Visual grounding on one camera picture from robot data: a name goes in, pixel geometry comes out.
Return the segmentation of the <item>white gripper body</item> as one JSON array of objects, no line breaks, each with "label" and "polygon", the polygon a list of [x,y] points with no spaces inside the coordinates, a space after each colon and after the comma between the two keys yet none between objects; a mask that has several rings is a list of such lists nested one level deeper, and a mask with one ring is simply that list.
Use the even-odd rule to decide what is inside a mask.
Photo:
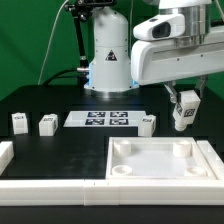
[{"label": "white gripper body", "polygon": [[131,76],[140,85],[180,80],[224,71],[224,42],[176,48],[173,40],[137,41],[131,53]]}]

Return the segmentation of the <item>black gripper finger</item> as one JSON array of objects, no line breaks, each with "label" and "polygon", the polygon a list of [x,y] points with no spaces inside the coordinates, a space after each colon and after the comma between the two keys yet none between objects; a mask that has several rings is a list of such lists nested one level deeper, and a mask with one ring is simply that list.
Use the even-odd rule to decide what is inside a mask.
[{"label": "black gripper finger", "polygon": [[196,89],[196,92],[197,92],[197,94],[200,98],[203,97],[203,91],[204,91],[204,88],[205,88],[207,82],[208,82],[208,76],[207,75],[202,75],[202,76],[198,77],[195,89]]},{"label": "black gripper finger", "polygon": [[168,81],[168,82],[164,83],[164,86],[165,86],[166,90],[170,94],[170,101],[173,104],[177,103],[177,92],[175,90],[175,85],[176,85],[175,81]]}]

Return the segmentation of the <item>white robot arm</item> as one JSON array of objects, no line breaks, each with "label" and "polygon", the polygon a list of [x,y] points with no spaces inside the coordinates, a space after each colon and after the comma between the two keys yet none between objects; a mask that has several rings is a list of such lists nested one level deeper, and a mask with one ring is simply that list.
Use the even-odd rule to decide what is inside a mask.
[{"label": "white robot arm", "polygon": [[139,85],[162,83],[173,103],[180,100],[177,80],[224,71],[224,25],[210,21],[212,0],[144,0],[159,14],[133,29],[127,43],[127,20],[109,7],[93,11],[95,56],[85,89],[111,98]]}]

